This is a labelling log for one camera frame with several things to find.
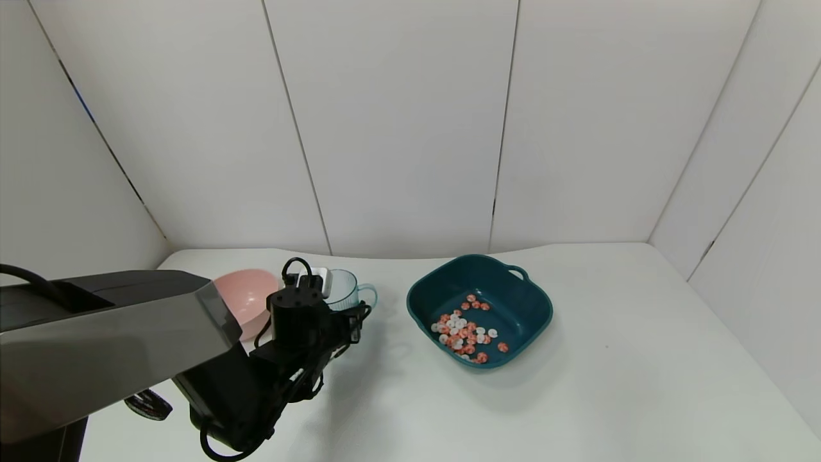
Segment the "table surface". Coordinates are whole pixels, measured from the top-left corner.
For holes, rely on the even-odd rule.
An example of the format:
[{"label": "table surface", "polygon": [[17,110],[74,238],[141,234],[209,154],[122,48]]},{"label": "table surface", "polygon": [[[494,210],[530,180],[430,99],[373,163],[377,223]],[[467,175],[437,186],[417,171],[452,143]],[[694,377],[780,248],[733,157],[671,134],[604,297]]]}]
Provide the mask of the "table surface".
[{"label": "table surface", "polygon": [[[411,285],[448,259],[369,260],[277,249],[185,250],[160,267],[208,278],[278,274],[288,257],[374,284],[363,339],[326,368],[311,401],[289,404],[248,459],[293,462],[790,460],[821,441],[736,338],[646,244],[561,244],[498,254],[553,300],[547,330],[489,372],[451,360],[407,314]],[[122,403],[91,416],[81,460],[208,460],[187,402],[164,422]],[[231,454],[212,441],[213,447]]]}]

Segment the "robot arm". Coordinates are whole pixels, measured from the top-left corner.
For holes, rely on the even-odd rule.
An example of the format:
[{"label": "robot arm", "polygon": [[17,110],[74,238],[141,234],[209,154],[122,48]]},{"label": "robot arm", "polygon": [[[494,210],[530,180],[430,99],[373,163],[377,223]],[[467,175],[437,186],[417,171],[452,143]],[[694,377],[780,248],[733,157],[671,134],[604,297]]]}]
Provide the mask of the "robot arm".
[{"label": "robot arm", "polygon": [[[307,274],[288,274],[292,261]],[[286,287],[267,300],[273,340],[251,354],[212,281],[182,271],[2,288],[0,440],[16,443],[66,426],[172,378],[209,457],[250,454],[273,435],[286,404],[319,391],[322,370],[359,341],[370,313],[364,303],[332,311],[322,278],[301,259],[286,263],[282,275]],[[207,436],[240,454],[214,453]]]}]

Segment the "white backdrop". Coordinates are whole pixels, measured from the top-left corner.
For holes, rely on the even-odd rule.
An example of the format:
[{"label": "white backdrop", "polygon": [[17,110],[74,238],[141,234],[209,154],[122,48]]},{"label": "white backdrop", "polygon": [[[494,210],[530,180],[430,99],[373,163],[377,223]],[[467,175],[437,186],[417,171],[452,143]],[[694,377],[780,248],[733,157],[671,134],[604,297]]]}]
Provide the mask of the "white backdrop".
[{"label": "white backdrop", "polygon": [[773,148],[819,61],[821,2],[763,2],[713,116],[650,237],[685,278]]},{"label": "white backdrop", "polygon": [[758,0],[522,0],[493,252],[646,242]]},{"label": "white backdrop", "polygon": [[168,253],[28,3],[0,2],[0,261],[66,278]]},{"label": "white backdrop", "polygon": [[177,248],[646,241],[690,159],[689,276],[821,53],[814,0],[33,3]]},{"label": "white backdrop", "polygon": [[821,437],[821,74],[690,281]]}]

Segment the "clear glass cup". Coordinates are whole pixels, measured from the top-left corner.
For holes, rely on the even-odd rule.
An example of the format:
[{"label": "clear glass cup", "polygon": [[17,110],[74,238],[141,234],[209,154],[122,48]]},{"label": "clear glass cup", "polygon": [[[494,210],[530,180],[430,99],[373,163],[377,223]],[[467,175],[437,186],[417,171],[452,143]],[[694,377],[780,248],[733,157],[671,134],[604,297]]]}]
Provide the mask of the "clear glass cup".
[{"label": "clear glass cup", "polygon": [[376,307],[378,295],[372,284],[357,284],[356,276],[348,270],[331,270],[331,275],[331,294],[325,302],[332,310],[338,312],[355,307],[360,303],[359,292],[363,290],[374,293],[374,302],[370,306]]}]

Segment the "black cable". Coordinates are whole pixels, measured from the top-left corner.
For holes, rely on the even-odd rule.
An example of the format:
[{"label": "black cable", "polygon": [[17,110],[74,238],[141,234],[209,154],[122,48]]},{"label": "black cable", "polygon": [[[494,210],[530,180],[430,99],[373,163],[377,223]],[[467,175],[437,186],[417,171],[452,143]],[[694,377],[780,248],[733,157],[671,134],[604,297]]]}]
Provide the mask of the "black cable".
[{"label": "black cable", "polygon": [[265,441],[265,438],[260,438],[259,441],[239,454],[222,455],[211,449],[211,446],[208,444],[208,427],[210,423],[210,421],[206,421],[202,422],[202,425],[200,425],[200,446],[203,448],[205,455],[207,455],[211,460],[216,460],[217,462],[237,462],[238,460],[243,460],[245,457],[253,454],[254,451],[262,446],[262,443]]},{"label": "black cable", "polygon": [[31,284],[31,287],[40,295],[51,299],[66,310],[71,310],[71,304],[68,302],[66,295],[50,280],[46,280],[40,275],[14,265],[0,264],[0,273],[12,275],[24,280]]},{"label": "black cable", "polygon": [[256,338],[254,339],[254,348],[259,348],[259,339],[262,338],[262,335],[265,333],[266,330],[271,326],[271,316],[268,316],[268,320],[265,322],[265,326],[263,326],[262,330],[257,334]]},{"label": "black cable", "polygon": [[308,271],[308,280],[313,280],[314,273],[311,273],[310,265],[307,261],[299,258],[298,256],[295,256],[292,259],[285,262],[285,266],[282,267],[282,280],[287,280],[286,277],[288,276],[288,266],[291,266],[291,263],[293,263],[294,261],[300,262],[305,267],[305,270]]}]

